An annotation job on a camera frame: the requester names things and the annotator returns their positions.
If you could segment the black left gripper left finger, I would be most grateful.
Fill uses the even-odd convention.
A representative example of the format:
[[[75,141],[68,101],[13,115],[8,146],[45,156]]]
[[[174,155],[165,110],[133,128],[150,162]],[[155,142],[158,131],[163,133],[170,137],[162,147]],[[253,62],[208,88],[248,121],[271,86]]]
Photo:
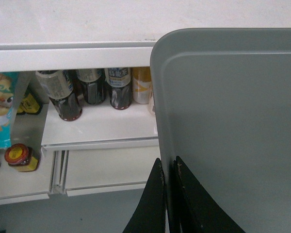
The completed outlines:
[[[139,203],[123,232],[164,233],[165,230],[166,184],[161,160],[157,158]]]

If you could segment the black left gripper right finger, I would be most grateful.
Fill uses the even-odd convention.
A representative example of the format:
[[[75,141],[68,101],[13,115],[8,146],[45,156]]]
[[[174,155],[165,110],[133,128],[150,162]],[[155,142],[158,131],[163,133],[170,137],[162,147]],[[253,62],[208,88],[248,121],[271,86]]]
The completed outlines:
[[[174,203],[183,233],[243,233],[181,157],[174,160]]]

